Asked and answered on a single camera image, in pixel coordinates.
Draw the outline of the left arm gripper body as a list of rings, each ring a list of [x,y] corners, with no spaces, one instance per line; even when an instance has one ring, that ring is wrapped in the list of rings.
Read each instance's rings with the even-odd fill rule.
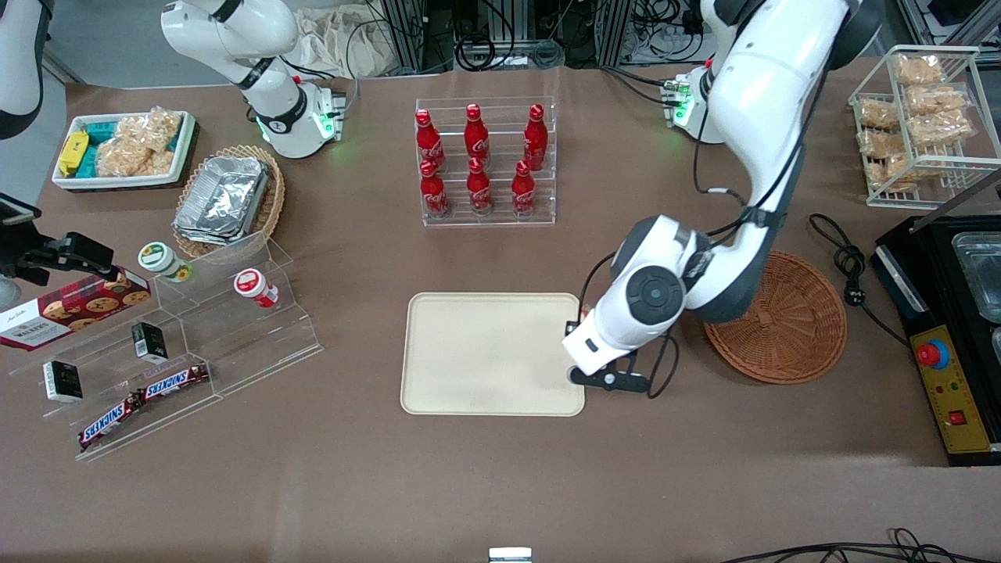
[[[585,375],[635,350],[639,321],[626,310],[593,309],[562,339],[562,348]]]

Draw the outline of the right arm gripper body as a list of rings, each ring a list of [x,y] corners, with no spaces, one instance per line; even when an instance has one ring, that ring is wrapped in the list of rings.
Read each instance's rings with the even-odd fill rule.
[[[24,282],[44,286],[50,270],[72,271],[75,263],[70,259],[69,249],[75,243],[75,236],[61,239],[21,238],[2,236],[1,274],[4,278],[21,278]]]

